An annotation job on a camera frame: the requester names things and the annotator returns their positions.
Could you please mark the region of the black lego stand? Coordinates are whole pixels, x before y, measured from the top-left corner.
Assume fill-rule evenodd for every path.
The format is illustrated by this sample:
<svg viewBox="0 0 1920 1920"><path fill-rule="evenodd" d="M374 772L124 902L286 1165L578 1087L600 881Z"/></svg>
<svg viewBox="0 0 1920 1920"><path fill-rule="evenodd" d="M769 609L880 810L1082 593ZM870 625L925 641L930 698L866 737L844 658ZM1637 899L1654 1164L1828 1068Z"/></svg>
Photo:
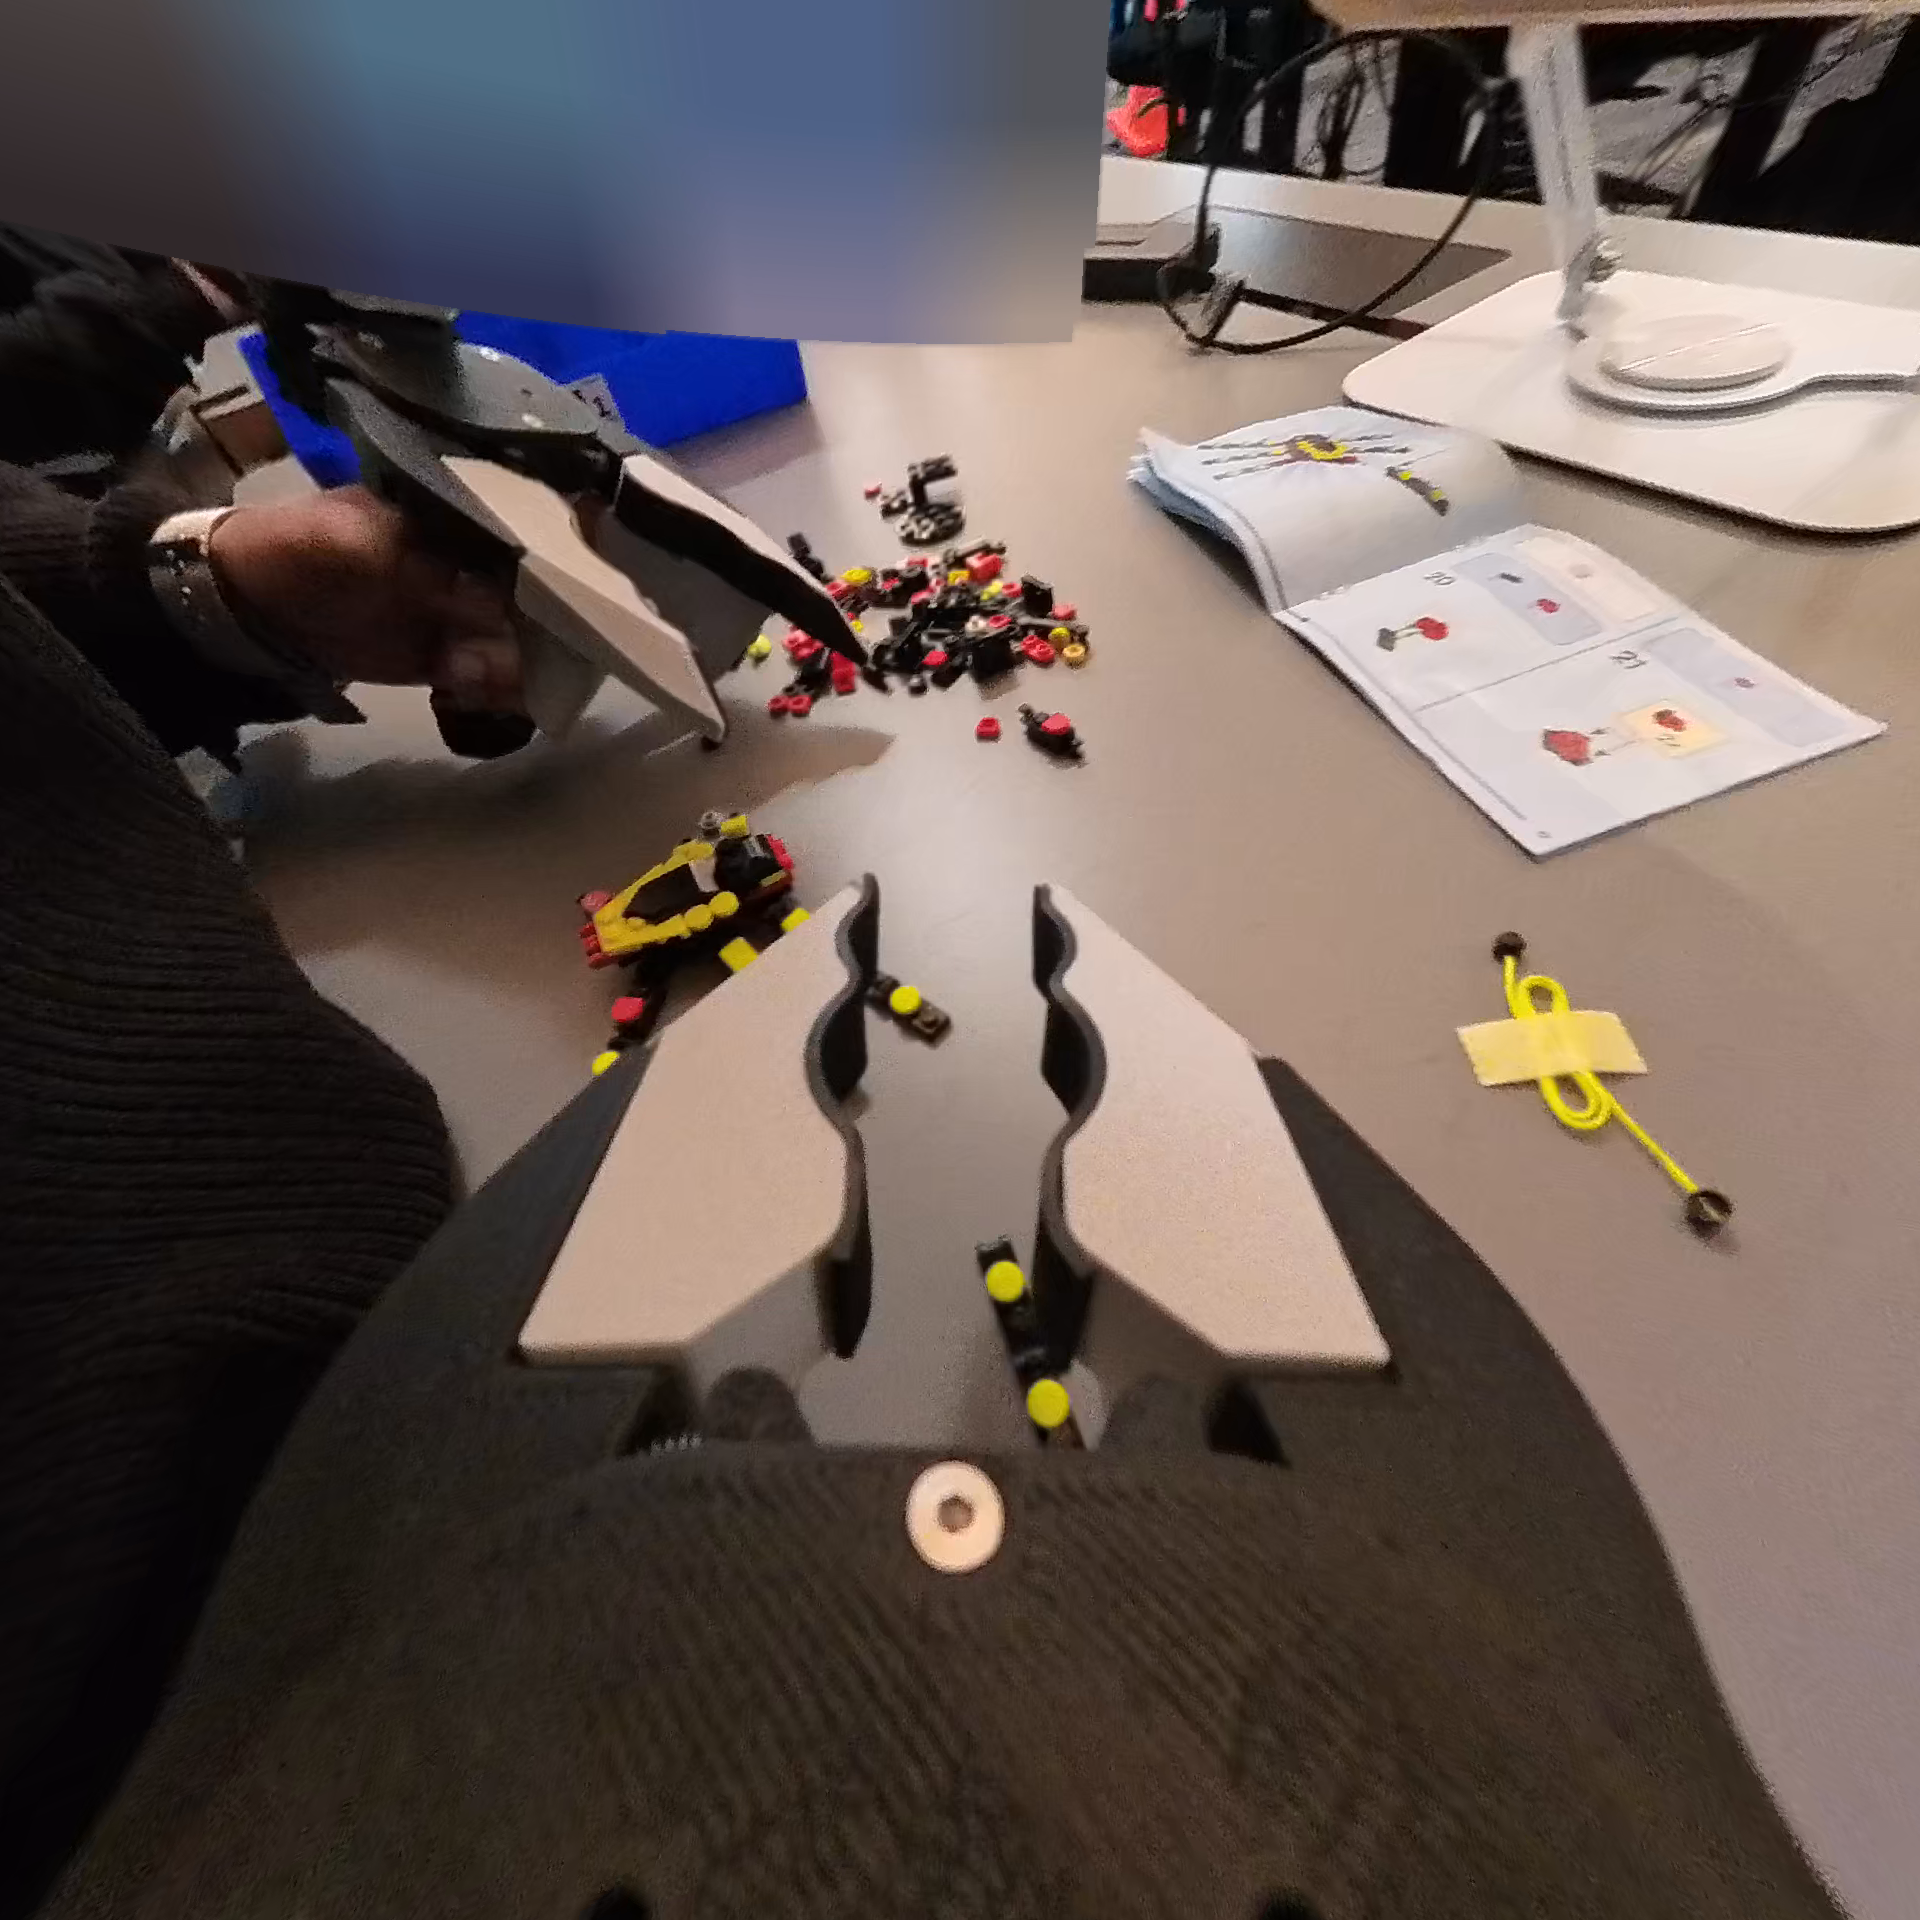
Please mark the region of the black lego stand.
<svg viewBox="0 0 1920 1920"><path fill-rule="evenodd" d="M958 461L948 452L910 461L893 483L866 485L864 499L908 547L952 543L966 525Z"/></svg>

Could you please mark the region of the black yellow lego leg segment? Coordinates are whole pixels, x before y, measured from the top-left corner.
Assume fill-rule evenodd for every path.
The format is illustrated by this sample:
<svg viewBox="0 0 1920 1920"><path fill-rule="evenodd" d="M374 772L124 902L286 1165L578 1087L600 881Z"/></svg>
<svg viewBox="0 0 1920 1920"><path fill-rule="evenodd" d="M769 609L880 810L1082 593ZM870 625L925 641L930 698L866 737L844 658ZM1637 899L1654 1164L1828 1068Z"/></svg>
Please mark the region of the black yellow lego leg segment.
<svg viewBox="0 0 1920 1920"><path fill-rule="evenodd" d="M976 1266L1032 1433L1044 1450L1082 1450L1066 1370L1054 1357L1041 1299L1017 1249L1005 1237L981 1242Z"/></svg>

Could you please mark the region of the yellow black lego spider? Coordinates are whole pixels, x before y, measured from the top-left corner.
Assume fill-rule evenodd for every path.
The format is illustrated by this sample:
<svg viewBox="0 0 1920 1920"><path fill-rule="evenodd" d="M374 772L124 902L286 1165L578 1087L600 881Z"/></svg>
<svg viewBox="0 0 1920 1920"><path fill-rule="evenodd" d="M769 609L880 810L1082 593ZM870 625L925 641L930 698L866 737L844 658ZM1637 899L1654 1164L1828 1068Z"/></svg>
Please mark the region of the yellow black lego spider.
<svg viewBox="0 0 1920 1920"><path fill-rule="evenodd" d="M689 970L740 973L809 922L796 899L796 858L742 810L713 806L693 835L616 891L578 897L578 946L590 971L616 975L600 1076L657 1031Z"/></svg>

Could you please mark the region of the white monitor stand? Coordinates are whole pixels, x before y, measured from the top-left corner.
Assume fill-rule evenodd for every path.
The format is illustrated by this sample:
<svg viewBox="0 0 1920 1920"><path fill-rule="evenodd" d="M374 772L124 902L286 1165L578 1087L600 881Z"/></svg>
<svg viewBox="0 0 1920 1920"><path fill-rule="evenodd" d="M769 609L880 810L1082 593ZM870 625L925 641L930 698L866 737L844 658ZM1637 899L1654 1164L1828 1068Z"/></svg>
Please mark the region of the white monitor stand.
<svg viewBox="0 0 1920 1920"><path fill-rule="evenodd" d="M1355 365L1349 403L1787 532L1915 529L1915 311L1634 271L1605 228L1582 25L1915 4L1347 3L1349 33L1507 27L1553 270Z"/></svg>

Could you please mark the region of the beige wristwatch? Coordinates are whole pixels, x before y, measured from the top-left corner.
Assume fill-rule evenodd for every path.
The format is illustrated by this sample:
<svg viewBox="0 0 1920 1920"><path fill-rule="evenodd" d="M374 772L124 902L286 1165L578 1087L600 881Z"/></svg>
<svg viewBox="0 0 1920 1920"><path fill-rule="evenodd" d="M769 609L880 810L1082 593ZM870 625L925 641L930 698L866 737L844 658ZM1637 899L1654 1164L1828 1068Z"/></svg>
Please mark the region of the beige wristwatch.
<svg viewBox="0 0 1920 1920"><path fill-rule="evenodd" d="M160 521L148 540L148 578L176 636L205 666L237 677L254 663L251 636L213 563L213 538L230 514L230 505L195 508Z"/></svg>

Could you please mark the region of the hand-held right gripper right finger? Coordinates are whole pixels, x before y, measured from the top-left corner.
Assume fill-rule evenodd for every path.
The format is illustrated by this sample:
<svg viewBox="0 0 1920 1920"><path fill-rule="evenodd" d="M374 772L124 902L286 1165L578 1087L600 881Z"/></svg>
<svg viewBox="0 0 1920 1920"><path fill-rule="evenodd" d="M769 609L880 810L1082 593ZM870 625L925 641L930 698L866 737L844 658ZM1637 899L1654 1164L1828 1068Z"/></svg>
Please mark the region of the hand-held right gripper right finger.
<svg viewBox="0 0 1920 1920"><path fill-rule="evenodd" d="M1064 1107L1032 1277L1092 1428L1149 1385L1210 1407L1276 1381L1390 1379L1252 1042L1064 884L1032 906L1041 1069Z"/></svg>

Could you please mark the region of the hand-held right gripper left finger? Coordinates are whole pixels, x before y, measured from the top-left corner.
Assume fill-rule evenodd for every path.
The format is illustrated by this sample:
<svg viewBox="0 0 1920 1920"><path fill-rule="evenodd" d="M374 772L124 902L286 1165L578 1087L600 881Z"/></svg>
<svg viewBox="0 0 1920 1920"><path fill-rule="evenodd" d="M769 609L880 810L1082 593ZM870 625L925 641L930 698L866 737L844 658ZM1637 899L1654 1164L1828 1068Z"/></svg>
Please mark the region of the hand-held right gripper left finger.
<svg viewBox="0 0 1920 1920"><path fill-rule="evenodd" d="M545 1370L662 1367L803 1385L874 1313L868 1063L880 884L821 902L640 1055L638 1082L516 1335Z"/></svg>

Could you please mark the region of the blue plastic bin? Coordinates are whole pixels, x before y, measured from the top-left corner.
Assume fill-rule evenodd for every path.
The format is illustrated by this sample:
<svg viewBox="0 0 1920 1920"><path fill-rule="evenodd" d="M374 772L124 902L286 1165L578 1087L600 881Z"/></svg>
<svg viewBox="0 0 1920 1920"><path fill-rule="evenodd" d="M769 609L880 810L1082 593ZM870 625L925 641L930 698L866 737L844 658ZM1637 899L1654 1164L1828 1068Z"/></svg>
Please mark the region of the blue plastic bin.
<svg viewBox="0 0 1920 1920"><path fill-rule="evenodd" d="M405 302L374 302L348 314L349 321L377 323L374 331L385 333L421 329L440 316L437 307ZM794 341L585 326L467 308L451 314L451 329L473 353L520 358L588 403L606 425L621 425L658 447L776 413L809 395L801 345ZM322 486L360 478L352 439L329 415L304 411L281 386L266 329L242 329L237 353L309 478Z"/></svg>

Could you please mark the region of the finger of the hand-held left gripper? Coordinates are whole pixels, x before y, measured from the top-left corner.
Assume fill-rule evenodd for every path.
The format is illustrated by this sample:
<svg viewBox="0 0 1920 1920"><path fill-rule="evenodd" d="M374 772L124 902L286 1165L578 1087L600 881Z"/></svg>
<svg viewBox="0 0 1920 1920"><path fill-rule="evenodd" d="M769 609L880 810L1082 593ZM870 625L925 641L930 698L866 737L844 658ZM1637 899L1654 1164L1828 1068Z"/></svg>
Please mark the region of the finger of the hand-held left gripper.
<svg viewBox="0 0 1920 1920"><path fill-rule="evenodd" d="M612 517L630 538L706 569L856 668L868 666L866 644L821 578L753 518L654 452L620 458Z"/></svg>
<svg viewBox="0 0 1920 1920"><path fill-rule="evenodd" d="M538 734L562 739L612 682L708 741L728 737L684 628L592 549L561 492L473 454L448 454L444 471L457 499L514 549L520 687Z"/></svg>

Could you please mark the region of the yellow tape strip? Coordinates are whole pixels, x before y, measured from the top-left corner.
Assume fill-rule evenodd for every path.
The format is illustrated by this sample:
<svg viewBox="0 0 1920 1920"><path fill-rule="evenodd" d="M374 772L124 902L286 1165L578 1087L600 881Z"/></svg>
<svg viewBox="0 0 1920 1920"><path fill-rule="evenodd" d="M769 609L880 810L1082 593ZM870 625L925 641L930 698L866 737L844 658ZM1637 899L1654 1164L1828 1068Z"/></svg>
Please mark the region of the yellow tape strip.
<svg viewBox="0 0 1920 1920"><path fill-rule="evenodd" d="M1568 1082L1579 1075L1643 1075L1648 1068L1618 1015L1549 1011L1465 1023L1457 1037L1481 1087Z"/></svg>

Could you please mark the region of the pile of loose lego pieces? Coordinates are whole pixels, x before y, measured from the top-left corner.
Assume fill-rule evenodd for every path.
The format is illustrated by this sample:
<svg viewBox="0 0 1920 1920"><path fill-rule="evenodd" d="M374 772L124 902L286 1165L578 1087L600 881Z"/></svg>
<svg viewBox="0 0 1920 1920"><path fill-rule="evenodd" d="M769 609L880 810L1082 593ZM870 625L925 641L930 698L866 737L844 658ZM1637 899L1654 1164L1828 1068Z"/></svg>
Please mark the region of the pile of loose lego pieces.
<svg viewBox="0 0 1920 1920"><path fill-rule="evenodd" d="M915 547L880 564L833 569L803 532L789 555L833 598L864 661L818 636L776 619L746 646L740 663L765 678L776 718L818 713L862 687L921 698L970 682L994 693L1025 668L1082 669L1092 658L1077 606L1036 574L1014 574L1001 541L948 549Z"/></svg>

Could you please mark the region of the person's left hand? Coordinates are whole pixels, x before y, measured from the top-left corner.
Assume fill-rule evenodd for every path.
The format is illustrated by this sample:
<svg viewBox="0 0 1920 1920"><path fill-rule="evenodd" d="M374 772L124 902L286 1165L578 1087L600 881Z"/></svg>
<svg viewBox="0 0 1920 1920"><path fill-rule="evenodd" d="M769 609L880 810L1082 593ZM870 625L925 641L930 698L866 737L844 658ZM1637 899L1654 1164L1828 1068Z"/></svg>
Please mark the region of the person's left hand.
<svg viewBox="0 0 1920 1920"><path fill-rule="evenodd" d="M513 590L433 551L362 486L235 508L203 541L240 628L336 687L421 687L445 742L468 756L526 745Z"/></svg>

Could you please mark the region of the lego instruction booklet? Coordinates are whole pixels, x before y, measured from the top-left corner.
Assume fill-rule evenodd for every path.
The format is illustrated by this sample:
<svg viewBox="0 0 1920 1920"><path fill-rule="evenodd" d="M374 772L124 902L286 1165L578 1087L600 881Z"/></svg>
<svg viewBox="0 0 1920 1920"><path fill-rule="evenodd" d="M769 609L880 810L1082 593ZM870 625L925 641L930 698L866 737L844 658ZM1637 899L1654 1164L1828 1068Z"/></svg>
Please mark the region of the lego instruction booklet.
<svg viewBox="0 0 1920 1920"><path fill-rule="evenodd" d="M1521 517L1490 439L1349 403L1129 467L1235 549L1264 610L1529 858L1864 748L1883 722L1600 547Z"/></svg>

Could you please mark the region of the person's left forearm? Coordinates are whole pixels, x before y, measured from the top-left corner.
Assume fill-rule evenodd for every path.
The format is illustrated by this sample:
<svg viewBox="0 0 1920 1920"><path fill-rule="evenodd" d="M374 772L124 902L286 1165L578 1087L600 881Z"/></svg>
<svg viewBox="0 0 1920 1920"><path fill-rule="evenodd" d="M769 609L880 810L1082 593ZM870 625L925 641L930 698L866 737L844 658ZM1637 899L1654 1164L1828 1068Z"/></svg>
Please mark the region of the person's left forearm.
<svg viewBox="0 0 1920 1920"><path fill-rule="evenodd" d="M153 535L192 499L153 433L205 341L250 317L189 260L2 228L2 569L169 754L229 758L242 730L362 713L251 641L184 621Z"/></svg>

